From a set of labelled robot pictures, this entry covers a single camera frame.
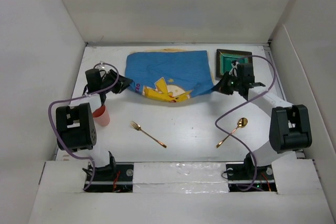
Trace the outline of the square green ceramic plate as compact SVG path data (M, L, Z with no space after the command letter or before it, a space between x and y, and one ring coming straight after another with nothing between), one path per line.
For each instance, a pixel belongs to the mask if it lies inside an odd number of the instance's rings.
M250 51L238 51L217 49L216 50L216 80L220 80L225 72L232 69L231 62L237 60L239 63L252 63L252 58L243 58L243 56L250 56Z

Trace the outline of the pink plastic cup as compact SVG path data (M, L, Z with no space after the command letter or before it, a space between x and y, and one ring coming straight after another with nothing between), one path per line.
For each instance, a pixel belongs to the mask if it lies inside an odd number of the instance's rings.
M96 109L92 113L92 116L93 116L94 121L98 123L100 126L107 126L110 123L109 112L105 105Z

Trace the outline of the gold fork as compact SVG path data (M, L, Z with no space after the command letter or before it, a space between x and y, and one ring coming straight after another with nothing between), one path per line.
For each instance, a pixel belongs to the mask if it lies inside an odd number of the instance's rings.
M158 143L159 145L161 145L163 148L167 148L167 146L166 146L164 143L162 143L161 141L157 140L157 139L154 138L152 135L150 135L149 133L147 133L146 131L144 131L144 130L142 129L142 127L141 127L139 124L135 123L134 121L131 121L131 122L130 122L130 125L131 125L131 127L134 128L135 130L144 133L146 136L148 136L149 138L151 138L152 140L154 140L155 142L157 142L157 143Z

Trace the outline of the blue and yellow cloth placemat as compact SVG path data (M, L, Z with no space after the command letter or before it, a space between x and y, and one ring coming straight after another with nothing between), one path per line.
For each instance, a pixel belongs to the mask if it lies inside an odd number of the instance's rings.
M135 52L127 57L130 89L146 98L178 103L213 92L206 50Z

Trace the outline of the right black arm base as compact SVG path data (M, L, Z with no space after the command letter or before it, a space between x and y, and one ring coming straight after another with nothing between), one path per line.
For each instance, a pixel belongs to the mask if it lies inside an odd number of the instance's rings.
M227 180L229 192L277 192L271 164L258 166L255 179L254 173L253 159L248 153L243 162L227 163L221 177Z

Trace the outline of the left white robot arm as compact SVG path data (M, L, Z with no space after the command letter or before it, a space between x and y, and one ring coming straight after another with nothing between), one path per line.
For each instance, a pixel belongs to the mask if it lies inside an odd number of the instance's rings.
M133 80L117 71L92 68L85 72L87 84L81 97L68 106L56 109L56 131L58 147L78 160L92 160L78 156L83 150L92 150L97 143L95 123L106 126L110 122L106 108L107 93L119 94L128 88Z

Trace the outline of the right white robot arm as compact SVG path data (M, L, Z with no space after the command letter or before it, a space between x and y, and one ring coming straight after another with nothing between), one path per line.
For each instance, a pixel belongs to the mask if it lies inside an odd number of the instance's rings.
M237 92L270 116L267 142L244 159L243 173L247 178L256 178L261 174L261 167L270 165L286 152L312 145L308 108L293 105L269 92L263 83L255 82L252 64L233 61L232 69L224 73L214 90L226 95Z

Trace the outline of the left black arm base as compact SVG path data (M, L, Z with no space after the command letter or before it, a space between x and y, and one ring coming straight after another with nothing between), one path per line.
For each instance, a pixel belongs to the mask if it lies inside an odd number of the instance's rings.
M90 183L92 167L83 168L86 173L84 191L87 193L131 193L133 192L133 163L110 163L97 167Z

